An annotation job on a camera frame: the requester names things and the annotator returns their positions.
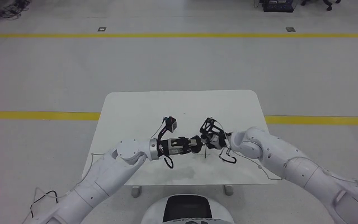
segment table leg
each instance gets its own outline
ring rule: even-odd
[[[231,185],[224,185],[224,192],[227,196],[234,194],[234,188]]]
[[[142,192],[142,186],[133,186],[132,187],[132,197],[137,198]]]

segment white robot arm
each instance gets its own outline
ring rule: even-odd
[[[48,212],[35,216],[30,223],[81,223],[95,206],[120,189],[145,159],[152,157],[156,141],[122,141],[90,168],[89,173],[63,200]],[[116,161],[118,155],[128,164]]]
[[[136,139],[120,141],[115,148],[109,150],[90,166],[84,179],[59,204],[35,216],[30,223],[81,223],[94,207],[117,192],[146,159],[153,161],[161,156],[170,159],[170,155],[198,153],[201,150],[202,143],[199,136],[191,139],[180,137],[161,140],[166,131],[173,132],[176,129],[176,120],[173,117],[164,118],[164,121],[166,125],[159,133],[158,139],[153,138],[142,142]],[[124,160],[126,164],[118,162],[117,157]]]
[[[225,133],[207,118],[200,129],[209,148],[229,149],[250,159],[315,196],[328,210],[336,224],[358,223],[358,181],[346,180],[313,162],[291,144],[264,130]]]

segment cable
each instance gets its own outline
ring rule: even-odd
[[[230,142],[229,142],[229,138],[228,138],[228,136],[226,135],[226,132],[225,132],[224,127],[223,127],[222,124],[220,124],[218,121],[216,121],[216,122],[221,126],[221,128],[222,128],[222,130],[223,130],[223,132],[224,132],[224,134],[225,134],[225,138],[226,138],[226,140],[227,140],[227,142],[225,142],[225,143],[229,145],[229,148],[230,148],[230,150],[231,150],[231,145],[230,145]]]
[[[166,162],[167,166],[168,166],[170,169],[174,168],[174,163],[173,163],[172,158],[170,158],[169,156],[166,156],[166,155],[165,155],[165,157],[166,157],[166,158],[164,158],[164,161]],[[170,162],[172,163],[172,165],[169,165],[169,163],[168,163],[168,161],[167,161],[167,158],[170,160]]]
[[[258,164],[257,162],[255,162],[254,160],[251,160],[250,158],[248,158],[248,157],[246,157],[246,156],[242,156],[242,155],[238,154],[238,153],[235,152],[234,150],[233,150],[233,152],[234,152],[236,155],[238,155],[238,156],[240,156],[240,157],[243,157],[243,158],[245,158],[245,159],[247,159],[247,160],[250,160],[251,162],[253,162],[254,164],[256,164],[257,167],[258,167],[260,170],[262,170],[262,171],[266,174],[266,176],[267,176],[267,178],[268,178],[269,180],[283,180],[283,178],[281,178],[281,179],[270,178],[269,175],[267,174],[267,172],[262,168],[262,166],[261,166],[260,164]]]
[[[311,160],[310,158],[303,157],[303,156],[295,156],[295,157],[290,158],[289,160],[287,160],[286,165],[287,165],[291,160],[293,160],[294,158],[305,158],[306,160],[309,160],[309,161],[311,161],[312,163],[316,164],[316,166],[318,166],[319,168],[321,168],[323,171],[326,170],[326,169],[324,169],[323,167],[319,166],[316,162],[314,162],[314,161]],[[329,174],[329,176],[331,176],[331,177],[333,177],[333,178],[335,178],[335,179],[337,179],[337,180],[342,180],[342,181],[345,181],[345,182],[348,182],[348,183],[358,184],[358,181],[355,180],[354,178],[352,178],[354,181],[351,181],[351,180],[345,180],[345,179],[341,179],[341,178],[335,177],[335,176],[333,176],[332,174]]]
[[[165,121],[165,120],[163,119],[162,124],[159,126],[158,130],[151,136],[151,138],[153,138],[153,136],[154,136],[155,134],[157,134],[157,132],[159,131],[159,129],[163,126],[164,121]]]
[[[257,6],[255,6],[255,3],[256,3],[256,0],[253,1],[253,7],[254,7],[254,8],[258,8],[258,5],[260,4],[260,0],[258,1]]]
[[[56,193],[55,191],[53,191],[53,190],[52,190],[52,191],[49,191],[49,192],[47,192],[47,193],[45,193],[45,192],[44,192],[41,188],[39,188],[38,186],[35,187],[34,198],[33,198],[33,200],[32,200],[32,204],[30,205],[30,211],[28,212],[27,216],[25,217],[25,219],[22,221],[21,224],[24,224],[24,223],[25,223],[25,221],[27,220],[27,218],[28,218],[28,216],[29,216],[30,214],[32,214],[32,217],[34,216],[34,214],[33,214],[33,212],[32,212],[32,206],[33,206],[36,202],[38,202],[39,200],[43,199],[44,197],[49,197],[49,198],[55,198],[55,199],[56,199],[56,202],[58,203],[57,199],[63,198],[63,197],[65,197],[65,196],[69,195],[69,193],[72,192],[72,190],[74,190],[74,189],[77,187],[77,185],[80,184],[80,183],[86,178],[86,176],[88,175],[88,173],[90,172],[90,170],[91,170],[91,168],[92,168],[92,165],[93,165],[93,156],[104,155],[104,154],[105,154],[105,153],[91,153],[91,156],[92,156],[91,164],[90,164],[90,166],[89,166],[89,168],[88,168],[88,170],[87,170],[85,176],[80,180],[80,182],[76,183],[76,185],[75,185],[71,190],[69,190],[67,193],[65,193],[65,194],[62,195],[62,196],[59,196],[59,197],[58,197],[58,196],[57,196],[57,193]],[[37,191],[40,191],[40,192],[43,194],[43,196],[42,196],[41,198],[39,198],[38,200],[35,200]],[[51,193],[51,192],[55,192],[55,196],[49,195],[49,193]]]
[[[227,155],[228,155],[228,156],[229,156],[230,151],[233,151],[236,155],[238,155],[238,156],[240,156],[240,157],[243,157],[243,158],[245,158],[245,159],[247,159],[247,160],[250,160],[251,162],[253,162],[254,164],[256,164],[257,167],[258,167],[260,170],[262,170],[262,171],[266,174],[266,176],[267,176],[267,178],[268,178],[269,180],[282,180],[282,178],[281,178],[281,179],[270,178],[269,175],[267,174],[267,172],[262,168],[262,166],[261,166],[260,164],[258,164],[257,162],[251,160],[250,158],[248,158],[248,157],[246,157],[246,156],[239,155],[239,154],[236,153],[234,150],[231,150],[231,145],[230,145],[230,142],[229,142],[229,138],[228,138],[228,136],[226,135],[225,129],[224,129],[224,127],[222,126],[222,124],[220,124],[219,122],[218,122],[218,124],[221,126],[221,128],[222,128],[222,130],[223,130],[223,132],[224,132],[224,134],[225,134],[225,138],[227,139],[226,144],[229,144],[229,148],[228,148],[228,151],[227,151]],[[224,160],[224,161],[226,161],[226,162],[233,163],[233,162],[231,162],[231,161],[228,161],[228,160],[225,160],[225,159],[221,158],[221,154],[223,153],[223,151],[224,151],[224,148],[222,149],[221,153],[219,154],[220,159],[222,159],[222,160]]]
[[[49,194],[49,193],[51,193],[51,192],[53,192],[53,193],[55,194],[55,196],[57,197],[57,193],[56,193],[54,190],[50,190],[50,191],[47,192],[46,194]],[[43,198],[46,196],[46,194],[44,194],[41,198],[39,198],[39,199],[37,199],[36,201],[34,201],[34,204],[35,204],[36,202],[38,202],[39,200],[43,199]],[[34,217],[34,213],[32,212],[32,205],[30,206],[30,211],[31,211],[31,217],[33,218],[33,217]]]

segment black cable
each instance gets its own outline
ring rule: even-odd
[[[231,163],[231,164],[236,164],[236,161],[237,161],[237,160],[236,160],[235,157],[229,155],[229,150],[227,150],[226,155],[228,155],[229,157],[233,158],[234,161],[229,161],[229,160],[226,160],[226,159],[222,158],[223,151],[224,151],[224,150],[222,150],[222,152],[219,154],[219,158],[220,158],[221,160],[225,161],[225,162],[229,162],[229,163]]]
[[[166,156],[166,157],[167,157],[167,158],[171,161],[171,163],[172,163],[172,165],[169,165],[167,159],[164,158],[164,161],[166,162],[167,166],[168,166],[170,169],[174,168],[174,163],[173,163],[172,158],[170,158],[169,156]]]
[[[49,194],[49,193],[52,193],[52,192],[55,194],[55,197],[57,197],[57,193],[54,190],[50,190],[46,194]],[[34,205],[39,200],[43,199],[46,196],[46,194],[44,194],[41,198],[39,198],[36,201],[34,201],[34,203],[32,205]],[[31,216],[34,217],[34,213],[32,212],[32,205],[30,206],[30,211],[31,211]]]

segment white cable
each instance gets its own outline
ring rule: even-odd
[[[231,150],[230,141],[229,141],[228,136],[226,135],[226,132],[225,132],[224,127],[223,127],[222,124],[220,124],[218,121],[216,121],[216,122],[221,126],[221,128],[222,128],[222,130],[223,130],[223,132],[224,132],[224,134],[225,134],[225,138],[227,139],[227,142],[225,142],[225,143],[226,143],[226,144],[229,144],[228,146],[229,146],[229,149]]]
[[[242,156],[242,155],[238,154],[238,153],[235,152],[234,150],[232,150],[232,151],[233,151],[236,155],[238,155],[238,156],[240,156],[240,157],[243,157],[243,158],[245,158],[245,159],[247,159],[247,160],[250,160],[251,162],[253,162],[254,164],[256,164],[257,167],[258,167],[260,170],[262,170],[262,171],[266,174],[266,176],[267,176],[267,178],[268,178],[269,180],[283,180],[283,178],[281,178],[281,179],[270,178],[269,175],[267,174],[267,172],[262,168],[262,166],[261,166],[260,164],[258,164],[257,162],[255,162],[254,160],[251,160],[250,158],[248,158],[248,157],[246,157],[246,156]]]
[[[153,136],[154,136],[155,134],[157,134],[157,132],[160,130],[160,128],[163,126],[163,124],[164,124],[164,120],[163,120],[161,126],[159,126],[158,130],[151,136],[151,138],[153,138]]]
[[[319,166],[319,165],[318,165],[316,162],[314,162],[313,160],[311,160],[311,159],[309,159],[309,158],[306,158],[306,157],[303,157],[303,156],[295,156],[295,157],[290,158],[289,160],[287,160],[286,165],[287,165],[291,160],[293,160],[294,158],[305,158],[306,160],[309,160],[309,161],[311,161],[312,163],[316,164],[316,166],[318,166],[319,168],[321,168],[323,171],[325,170],[323,167]],[[329,173],[329,174],[328,174],[327,172],[324,172],[324,173],[325,173],[326,175],[329,175],[329,176],[331,176],[331,177],[337,179],[337,180],[342,180],[342,181],[345,181],[345,182],[348,182],[348,183],[358,184],[358,182],[356,182],[356,181],[345,180],[345,179],[341,179],[341,178],[335,177],[335,176],[333,176],[331,173]]]
[[[92,168],[92,165],[93,165],[93,156],[98,156],[98,155],[104,155],[104,153],[91,153],[91,156],[92,156],[91,164],[90,164],[90,166],[89,166],[89,168],[88,168],[88,170],[87,170],[85,176],[80,180],[80,182],[76,183],[76,185],[75,185],[71,190],[69,190],[67,193],[65,193],[64,195],[59,196],[59,197],[54,197],[54,196],[52,196],[52,195],[46,194],[46,193],[45,193],[41,188],[39,188],[38,186],[35,187],[34,198],[33,198],[33,200],[32,200],[31,209],[30,209],[29,213],[27,214],[27,216],[25,217],[25,219],[21,222],[21,224],[24,224],[24,223],[25,223],[25,221],[27,220],[28,216],[29,216],[29,215],[31,214],[31,212],[32,212],[32,207],[33,207],[34,204],[35,204],[35,199],[36,199],[37,190],[40,191],[41,193],[43,193],[43,195],[45,195],[46,197],[49,197],[49,198],[56,198],[56,199],[58,199],[58,198],[63,198],[63,197],[65,197],[65,196],[69,195],[69,193],[72,192],[72,190],[74,190],[74,189],[77,187],[77,185],[80,184],[80,183],[82,183],[82,181],[86,178],[86,176],[87,176],[88,173],[90,172],[90,170],[91,170],[91,168]]]

